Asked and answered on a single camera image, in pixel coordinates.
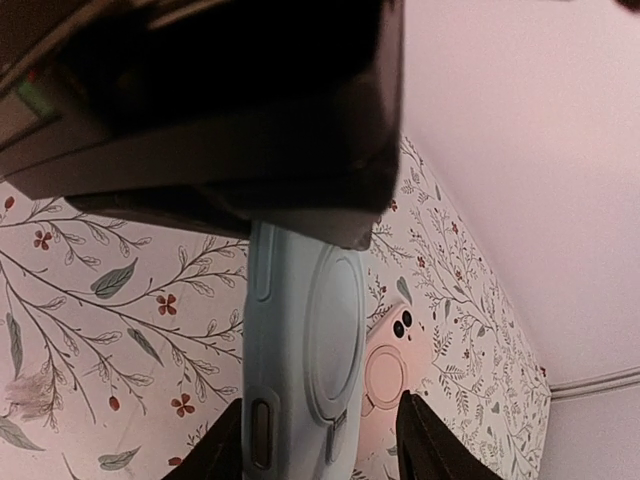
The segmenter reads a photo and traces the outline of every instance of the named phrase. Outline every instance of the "pink phone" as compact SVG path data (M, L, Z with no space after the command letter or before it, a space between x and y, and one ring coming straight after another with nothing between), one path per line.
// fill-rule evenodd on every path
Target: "pink phone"
M427 376L431 335L411 308L393 307L367 337L358 461L388 448L395 432L400 397L415 391Z

